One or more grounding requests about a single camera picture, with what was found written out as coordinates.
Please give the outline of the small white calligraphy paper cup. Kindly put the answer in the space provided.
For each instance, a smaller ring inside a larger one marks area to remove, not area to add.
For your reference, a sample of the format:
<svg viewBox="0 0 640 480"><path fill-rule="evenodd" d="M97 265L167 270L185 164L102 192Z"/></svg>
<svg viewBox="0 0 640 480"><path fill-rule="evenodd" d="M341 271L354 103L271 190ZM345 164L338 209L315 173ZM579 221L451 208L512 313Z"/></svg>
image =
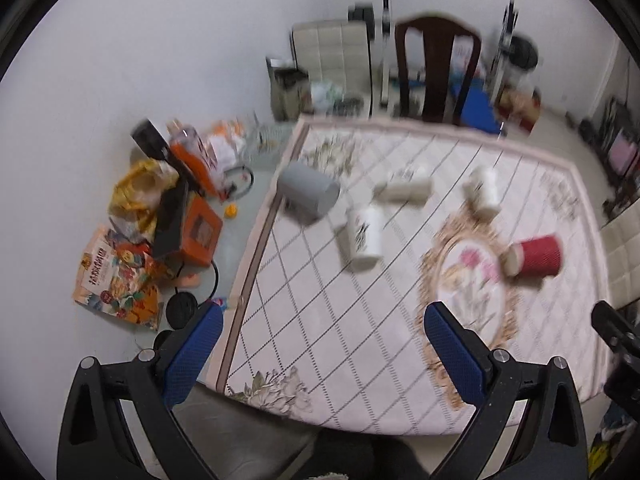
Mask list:
<svg viewBox="0 0 640 480"><path fill-rule="evenodd" d="M472 211L482 221L491 222L500 212L497 173L492 167L476 167L463 185Z"/></svg>

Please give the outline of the beige padded chair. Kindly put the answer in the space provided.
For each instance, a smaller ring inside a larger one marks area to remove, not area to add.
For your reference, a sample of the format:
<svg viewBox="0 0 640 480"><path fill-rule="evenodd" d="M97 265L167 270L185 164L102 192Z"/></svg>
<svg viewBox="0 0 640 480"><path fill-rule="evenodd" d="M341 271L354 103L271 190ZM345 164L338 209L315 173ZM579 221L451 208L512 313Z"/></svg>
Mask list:
<svg viewBox="0 0 640 480"><path fill-rule="evenodd" d="M370 41L362 21L318 21L294 25L292 50L307 73L317 115L369 117L373 82Z"/></svg>

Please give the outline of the colourful snack bag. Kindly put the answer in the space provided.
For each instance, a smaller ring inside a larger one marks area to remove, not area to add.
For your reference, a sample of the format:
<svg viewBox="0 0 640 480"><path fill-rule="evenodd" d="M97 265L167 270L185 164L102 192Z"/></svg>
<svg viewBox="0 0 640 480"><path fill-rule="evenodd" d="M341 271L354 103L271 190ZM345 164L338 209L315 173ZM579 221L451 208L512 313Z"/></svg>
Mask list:
<svg viewBox="0 0 640 480"><path fill-rule="evenodd" d="M100 226L82 253L73 300L130 324L157 330L163 300L160 283L171 277L152 257L149 243L134 244Z"/></svg>

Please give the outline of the white paper cup with barcode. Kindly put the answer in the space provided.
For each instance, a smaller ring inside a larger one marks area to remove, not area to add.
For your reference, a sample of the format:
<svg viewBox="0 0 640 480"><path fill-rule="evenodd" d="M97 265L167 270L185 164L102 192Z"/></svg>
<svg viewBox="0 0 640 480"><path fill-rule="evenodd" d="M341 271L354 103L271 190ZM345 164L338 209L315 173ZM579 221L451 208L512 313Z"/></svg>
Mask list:
<svg viewBox="0 0 640 480"><path fill-rule="evenodd" d="M373 196L386 202L426 202L433 193L433 179L422 166L409 166L392 172L378 182Z"/></svg>

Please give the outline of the white paper cup with calligraphy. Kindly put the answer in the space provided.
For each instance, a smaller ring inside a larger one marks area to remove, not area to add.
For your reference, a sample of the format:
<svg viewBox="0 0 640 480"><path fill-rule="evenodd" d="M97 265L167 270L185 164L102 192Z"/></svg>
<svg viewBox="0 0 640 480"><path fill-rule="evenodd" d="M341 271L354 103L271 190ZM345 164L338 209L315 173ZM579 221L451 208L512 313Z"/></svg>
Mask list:
<svg viewBox="0 0 640 480"><path fill-rule="evenodd" d="M381 209L375 205L350 207L346 214L347 253L357 268L370 268L383 255Z"/></svg>

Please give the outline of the open cardboard box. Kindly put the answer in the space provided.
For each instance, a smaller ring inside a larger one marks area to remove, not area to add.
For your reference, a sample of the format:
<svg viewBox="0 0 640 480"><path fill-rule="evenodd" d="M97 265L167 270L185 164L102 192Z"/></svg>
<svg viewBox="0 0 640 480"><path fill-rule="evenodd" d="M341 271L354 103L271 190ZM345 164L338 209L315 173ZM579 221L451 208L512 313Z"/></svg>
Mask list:
<svg viewBox="0 0 640 480"><path fill-rule="evenodd" d="M266 58L266 64L273 118L277 122L295 122L301 114L311 114L314 106L306 70L292 60Z"/></svg>

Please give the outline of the floral patterned table mat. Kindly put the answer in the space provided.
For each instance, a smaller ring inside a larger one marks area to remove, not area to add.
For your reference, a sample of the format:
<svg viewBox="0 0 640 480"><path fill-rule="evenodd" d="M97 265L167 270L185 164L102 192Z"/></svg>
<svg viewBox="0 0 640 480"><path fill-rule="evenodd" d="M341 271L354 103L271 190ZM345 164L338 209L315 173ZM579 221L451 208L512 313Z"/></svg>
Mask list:
<svg viewBox="0 0 640 480"><path fill-rule="evenodd" d="M488 347L545 363L562 356L578 396L608 374L608 350L590 325L608 298L596 215L578 169L532 146L470 129L410 120L307 117L283 151L334 177L341 194L304 226L269 192L254 215L231 292L239 304L201 380L255 408L318 426L380 434L457 434L472 415L422 325L444 302ZM373 196L409 166L433 179L423 203ZM464 182L497 173L500 212L477 218ZM381 260L357 268L347 253L350 207L381 209ZM555 234L557 276L508 278L501 256L521 240Z"/></svg>

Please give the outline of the orange gift box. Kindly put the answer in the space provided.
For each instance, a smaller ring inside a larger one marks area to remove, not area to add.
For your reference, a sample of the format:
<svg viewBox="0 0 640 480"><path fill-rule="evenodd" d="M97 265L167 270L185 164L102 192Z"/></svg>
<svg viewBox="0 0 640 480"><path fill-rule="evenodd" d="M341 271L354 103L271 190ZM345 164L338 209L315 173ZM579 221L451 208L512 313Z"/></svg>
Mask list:
<svg viewBox="0 0 640 480"><path fill-rule="evenodd" d="M213 261L221 231L222 220L218 214L204 198L191 193L182 210L171 255L192 266L206 268Z"/></svg>

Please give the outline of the yellow plastic bag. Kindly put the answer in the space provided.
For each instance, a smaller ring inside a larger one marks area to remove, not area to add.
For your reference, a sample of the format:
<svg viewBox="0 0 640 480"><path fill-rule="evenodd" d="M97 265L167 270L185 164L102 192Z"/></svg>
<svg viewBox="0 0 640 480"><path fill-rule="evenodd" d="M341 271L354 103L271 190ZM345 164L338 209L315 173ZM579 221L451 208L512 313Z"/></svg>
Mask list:
<svg viewBox="0 0 640 480"><path fill-rule="evenodd" d="M114 186L107 212L115 230L131 243L152 243L163 194L178 182L173 166L152 158L135 162Z"/></svg>

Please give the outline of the red white snack package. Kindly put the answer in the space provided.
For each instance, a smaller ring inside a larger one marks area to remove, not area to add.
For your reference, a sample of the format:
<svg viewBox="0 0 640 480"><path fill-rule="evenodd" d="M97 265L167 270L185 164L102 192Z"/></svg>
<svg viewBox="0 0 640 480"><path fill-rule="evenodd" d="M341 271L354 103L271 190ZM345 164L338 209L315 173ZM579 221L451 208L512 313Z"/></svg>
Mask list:
<svg viewBox="0 0 640 480"><path fill-rule="evenodd" d="M224 200L224 170L212 144L194 127L174 119L167 125L171 154L180 160L208 196Z"/></svg>

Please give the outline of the clear glass tray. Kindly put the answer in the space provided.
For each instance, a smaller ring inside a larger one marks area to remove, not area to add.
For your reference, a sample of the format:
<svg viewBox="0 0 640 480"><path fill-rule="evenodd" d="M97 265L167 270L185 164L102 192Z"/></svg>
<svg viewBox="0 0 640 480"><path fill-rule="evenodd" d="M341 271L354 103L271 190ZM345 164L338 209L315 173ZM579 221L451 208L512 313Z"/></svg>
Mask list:
<svg viewBox="0 0 640 480"><path fill-rule="evenodd" d="M247 136L247 154L258 156L282 152L288 145L293 128L292 122L258 124Z"/></svg>

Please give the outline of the yellow bottle cap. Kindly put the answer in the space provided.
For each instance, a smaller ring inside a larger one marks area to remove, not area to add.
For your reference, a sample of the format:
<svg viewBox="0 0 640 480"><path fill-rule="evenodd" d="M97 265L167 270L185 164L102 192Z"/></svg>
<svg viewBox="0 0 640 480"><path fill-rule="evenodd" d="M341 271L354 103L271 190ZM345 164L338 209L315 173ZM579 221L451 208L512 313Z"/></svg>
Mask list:
<svg viewBox="0 0 640 480"><path fill-rule="evenodd" d="M238 206L235 204L229 204L224 208L224 216L228 219L233 219L238 215Z"/></svg>

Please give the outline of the grey ribbed plastic mug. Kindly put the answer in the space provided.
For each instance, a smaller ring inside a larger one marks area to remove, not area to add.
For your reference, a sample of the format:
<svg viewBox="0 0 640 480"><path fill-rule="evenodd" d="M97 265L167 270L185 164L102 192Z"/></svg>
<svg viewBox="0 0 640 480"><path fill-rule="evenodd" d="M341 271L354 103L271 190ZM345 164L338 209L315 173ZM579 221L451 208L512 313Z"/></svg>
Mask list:
<svg viewBox="0 0 640 480"><path fill-rule="evenodd" d="M279 174L278 193L311 218L324 217L335 205L341 185L302 162L290 162Z"/></svg>

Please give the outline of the dark wooden chair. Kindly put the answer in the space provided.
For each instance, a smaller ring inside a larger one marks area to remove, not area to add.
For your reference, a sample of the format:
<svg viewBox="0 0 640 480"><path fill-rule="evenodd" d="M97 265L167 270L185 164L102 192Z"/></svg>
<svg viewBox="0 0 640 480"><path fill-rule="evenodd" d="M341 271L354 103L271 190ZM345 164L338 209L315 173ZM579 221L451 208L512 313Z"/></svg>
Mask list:
<svg viewBox="0 0 640 480"><path fill-rule="evenodd" d="M420 119L422 122L446 122L449 76L454 40L459 37L472 40L472 52L462 80L460 91L450 113L450 122L462 124L462 110L471 89L472 80L480 60L482 40L478 33L462 23L439 14L423 14L395 25L395 49L398 69L399 108L403 118L416 118L410 113L409 69L406 49L408 32L420 32L425 62L425 93Z"/></svg>

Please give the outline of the red corrugated paper cup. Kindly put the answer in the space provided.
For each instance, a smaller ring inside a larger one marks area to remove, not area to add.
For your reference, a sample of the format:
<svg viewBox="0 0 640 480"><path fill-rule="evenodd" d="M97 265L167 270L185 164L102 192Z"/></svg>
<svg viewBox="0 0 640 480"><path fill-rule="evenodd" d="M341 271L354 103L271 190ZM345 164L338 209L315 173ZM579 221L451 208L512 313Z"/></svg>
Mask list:
<svg viewBox="0 0 640 480"><path fill-rule="evenodd" d="M508 278L548 278L557 276L563 264L562 244L555 234L511 244L501 256Z"/></svg>

